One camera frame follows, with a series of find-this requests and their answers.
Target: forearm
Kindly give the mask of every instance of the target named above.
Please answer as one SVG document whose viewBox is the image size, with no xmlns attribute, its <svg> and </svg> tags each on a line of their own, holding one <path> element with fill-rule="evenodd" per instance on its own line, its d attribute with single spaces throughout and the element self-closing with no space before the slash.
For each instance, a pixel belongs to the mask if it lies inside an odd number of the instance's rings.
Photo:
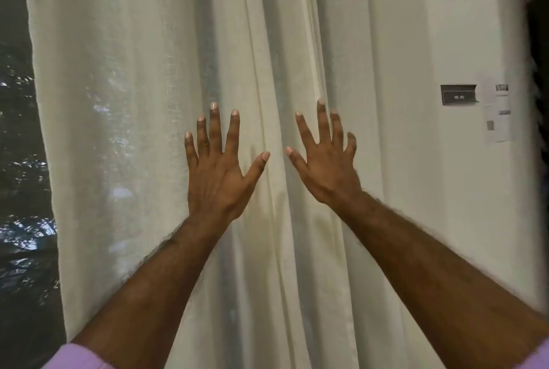
<svg viewBox="0 0 549 369">
<path fill-rule="evenodd" d="M 163 368 L 193 287 L 226 227 L 213 215 L 185 220 L 73 342 L 116 369 Z"/>
<path fill-rule="evenodd" d="M 364 193 L 337 209 L 449 368 L 512 368 L 545 319 L 448 247 Z"/>
</svg>

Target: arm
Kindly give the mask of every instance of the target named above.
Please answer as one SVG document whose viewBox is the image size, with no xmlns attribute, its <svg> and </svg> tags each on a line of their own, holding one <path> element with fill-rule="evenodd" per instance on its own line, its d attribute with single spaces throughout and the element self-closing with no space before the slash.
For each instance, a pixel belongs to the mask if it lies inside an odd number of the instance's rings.
<svg viewBox="0 0 549 369">
<path fill-rule="evenodd" d="M 183 310 L 208 256 L 230 222 L 248 204 L 269 153 L 246 176 L 238 165 L 240 117 L 233 111 L 225 153 L 217 104 L 210 111 L 208 139 L 198 118 L 198 154 L 187 133 L 189 218 L 149 258 L 76 336 L 74 343 L 117 369 L 163 368 Z"/>
<path fill-rule="evenodd" d="M 511 368 L 549 336 L 538 312 L 412 222 L 362 192 L 353 169 L 356 139 L 332 111 L 318 104 L 320 143 L 296 115 L 307 162 L 286 153 L 312 195 L 347 223 L 375 258 L 449 369 Z"/>
</svg>

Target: person's left hand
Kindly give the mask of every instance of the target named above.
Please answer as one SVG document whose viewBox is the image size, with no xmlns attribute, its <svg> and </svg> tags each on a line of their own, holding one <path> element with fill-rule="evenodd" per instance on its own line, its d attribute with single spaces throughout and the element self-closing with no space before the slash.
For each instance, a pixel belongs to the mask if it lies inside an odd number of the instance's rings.
<svg viewBox="0 0 549 369">
<path fill-rule="evenodd" d="M 238 164 L 240 114 L 234 110 L 230 117 L 225 152 L 221 143 L 221 121 L 217 103 L 210 106 L 210 137 L 204 115 L 196 123 L 196 154 L 193 136 L 185 136 L 185 151 L 189 165 L 189 213 L 218 215 L 227 226 L 239 218 L 250 201 L 257 181 L 271 154 L 263 152 L 243 176 Z"/>
</svg>

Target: sleeve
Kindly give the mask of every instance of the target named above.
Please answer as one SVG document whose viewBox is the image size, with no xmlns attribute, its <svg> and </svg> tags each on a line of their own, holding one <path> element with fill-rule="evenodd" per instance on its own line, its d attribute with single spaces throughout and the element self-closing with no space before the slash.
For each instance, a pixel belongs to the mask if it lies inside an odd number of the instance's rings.
<svg viewBox="0 0 549 369">
<path fill-rule="evenodd" d="M 549 339 L 545 340 L 538 349 L 517 369 L 548 369 L 549 368 Z"/>
<path fill-rule="evenodd" d="M 77 344 L 65 344 L 42 369 L 114 369 L 94 352 Z"/>
</svg>

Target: finger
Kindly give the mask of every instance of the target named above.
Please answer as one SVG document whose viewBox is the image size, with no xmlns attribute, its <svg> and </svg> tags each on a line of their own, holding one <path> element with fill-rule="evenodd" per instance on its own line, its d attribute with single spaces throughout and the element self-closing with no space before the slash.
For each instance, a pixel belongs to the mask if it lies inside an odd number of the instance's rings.
<svg viewBox="0 0 549 369">
<path fill-rule="evenodd" d="M 305 177 L 305 174 L 309 170 L 307 163 L 305 162 L 301 154 L 295 149 L 288 146 L 285 149 L 285 152 L 286 155 L 290 158 L 295 169 L 298 170 L 299 176 L 303 179 Z"/>
<path fill-rule="evenodd" d="M 196 139 L 198 147 L 198 157 L 210 155 L 210 141 L 208 140 L 208 131 L 206 130 L 206 116 L 200 115 L 196 122 Z"/>
<path fill-rule="evenodd" d="M 240 140 L 240 114 L 238 110 L 233 110 L 230 114 L 229 131 L 227 132 L 227 143 L 225 144 L 225 153 L 238 155 L 238 142 Z"/>
<path fill-rule="evenodd" d="M 347 141 L 347 149 L 345 150 L 345 153 L 351 158 L 351 160 L 353 160 L 356 153 L 356 136 L 354 136 L 351 132 L 348 132 Z"/>
<path fill-rule="evenodd" d="M 330 123 L 328 122 L 328 116 L 326 115 L 326 103 L 324 99 L 320 99 L 316 102 L 316 115 L 319 119 L 320 143 L 331 142 Z"/>
<path fill-rule="evenodd" d="M 244 177 L 244 181 L 246 181 L 246 184 L 249 185 L 252 189 L 255 188 L 255 185 L 261 177 L 261 174 L 263 174 L 263 171 L 265 171 L 265 165 L 267 164 L 267 161 L 270 157 L 270 152 L 263 152 L 255 159 L 254 163 L 251 164 L 250 170 Z"/>
<path fill-rule="evenodd" d="M 210 104 L 210 153 L 220 154 L 221 147 L 221 119 L 219 118 L 219 106 L 216 102 Z"/>
<path fill-rule="evenodd" d="M 194 149 L 193 134 L 191 132 L 185 134 L 185 153 L 187 154 L 189 171 L 192 171 L 198 166 L 198 155 Z"/>
<path fill-rule="evenodd" d="M 308 152 L 316 146 L 315 139 L 312 137 L 311 130 L 305 122 L 303 113 L 297 112 L 295 114 L 295 121 L 298 123 L 299 134 L 301 135 L 301 141 L 305 145 L 305 150 Z"/>
<path fill-rule="evenodd" d="M 341 118 L 336 109 L 330 110 L 330 119 L 332 120 L 332 129 L 334 131 L 334 137 L 332 139 L 333 145 L 339 149 L 343 150 L 343 126 L 341 125 Z"/>
</svg>

